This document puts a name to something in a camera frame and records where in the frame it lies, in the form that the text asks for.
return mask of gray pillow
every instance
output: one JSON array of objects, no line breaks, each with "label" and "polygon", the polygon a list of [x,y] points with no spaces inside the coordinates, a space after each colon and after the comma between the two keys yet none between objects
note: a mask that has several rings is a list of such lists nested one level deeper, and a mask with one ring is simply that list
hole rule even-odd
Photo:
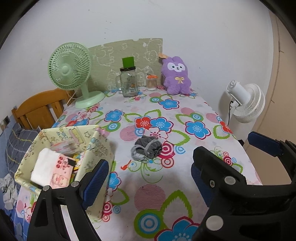
[{"label": "gray pillow", "polygon": [[13,178],[22,158],[38,133],[37,130],[22,130],[19,123],[13,126],[5,151],[7,168]]}]

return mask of black jar lid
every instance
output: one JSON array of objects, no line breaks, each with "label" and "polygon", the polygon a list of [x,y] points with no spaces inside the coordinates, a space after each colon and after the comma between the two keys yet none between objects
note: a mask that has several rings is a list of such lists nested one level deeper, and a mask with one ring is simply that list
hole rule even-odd
[{"label": "black jar lid", "polygon": [[120,68],[120,72],[126,72],[126,71],[135,70],[135,69],[136,69],[135,66],[128,67],[128,68]]}]

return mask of fabric storage bin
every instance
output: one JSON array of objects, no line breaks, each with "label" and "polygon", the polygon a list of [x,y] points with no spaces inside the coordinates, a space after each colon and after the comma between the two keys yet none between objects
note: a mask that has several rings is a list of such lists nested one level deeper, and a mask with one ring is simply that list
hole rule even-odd
[{"label": "fabric storage bin", "polygon": [[[15,181],[39,196],[41,189],[30,180],[38,154],[44,148],[50,148],[51,145],[65,140],[74,140],[81,152],[85,151],[75,181],[80,181],[87,172],[91,172],[101,159],[108,161],[110,172],[114,154],[111,152],[110,142],[100,134],[98,127],[98,125],[87,125],[43,129],[24,155],[15,173]],[[96,213],[102,211],[108,179],[106,178],[93,206],[88,210],[94,208]]]}]

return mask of green fan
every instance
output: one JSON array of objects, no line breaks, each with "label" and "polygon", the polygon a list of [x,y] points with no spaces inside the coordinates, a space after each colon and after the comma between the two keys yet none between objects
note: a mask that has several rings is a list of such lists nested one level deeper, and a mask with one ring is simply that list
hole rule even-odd
[{"label": "green fan", "polygon": [[62,44],[53,52],[48,62],[48,74],[55,86],[67,91],[81,88],[82,96],[75,102],[78,109],[90,107],[105,97],[101,91],[88,91],[90,72],[89,50],[78,43]]}]

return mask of floral tablecloth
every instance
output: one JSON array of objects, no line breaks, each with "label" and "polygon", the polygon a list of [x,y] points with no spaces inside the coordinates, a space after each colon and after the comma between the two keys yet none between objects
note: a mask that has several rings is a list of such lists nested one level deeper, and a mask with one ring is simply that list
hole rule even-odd
[{"label": "floral tablecloth", "polygon": [[[260,184],[231,130],[194,90],[170,96],[159,86],[133,98],[115,91],[105,95],[90,108],[71,105],[53,126],[99,124],[112,144],[115,160],[103,217],[91,218],[103,241],[190,241],[208,209],[190,171],[198,146],[242,173],[248,184]],[[142,135],[163,144],[161,154],[148,163],[131,159]]]}]

